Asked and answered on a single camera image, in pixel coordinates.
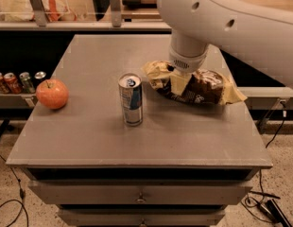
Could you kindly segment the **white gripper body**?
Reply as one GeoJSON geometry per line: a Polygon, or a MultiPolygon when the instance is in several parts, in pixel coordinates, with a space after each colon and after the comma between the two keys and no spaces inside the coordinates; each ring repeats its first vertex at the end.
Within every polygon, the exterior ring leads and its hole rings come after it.
{"type": "Polygon", "coordinates": [[[173,47],[169,48],[169,60],[171,64],[183,73],[193,73],[204,63],[208,52],[208,46],[205,46],[203,52],[194,56],[184,56],[177,52],[173,47]]]}

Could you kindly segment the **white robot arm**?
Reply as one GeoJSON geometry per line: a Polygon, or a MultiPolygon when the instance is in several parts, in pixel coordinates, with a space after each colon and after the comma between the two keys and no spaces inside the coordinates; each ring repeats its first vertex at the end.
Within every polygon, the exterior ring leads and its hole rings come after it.
{"type": "Polygon", "coordinates": [[[201,67],[212,44],[293,89],[293,12],[241,0],[157,0],[157,9],[179,70],[201,67]]]}

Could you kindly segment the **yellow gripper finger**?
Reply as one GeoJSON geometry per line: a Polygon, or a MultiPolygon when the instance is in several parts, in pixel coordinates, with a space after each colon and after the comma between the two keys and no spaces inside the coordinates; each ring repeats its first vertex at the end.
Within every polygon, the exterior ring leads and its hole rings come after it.
{"type": "Polygon", "coordinates": [[[175,70],[170,75],[171,92],[175,95],[181,96],[191,77],[192,75],[190,73],[183,73],[175,70]]]}

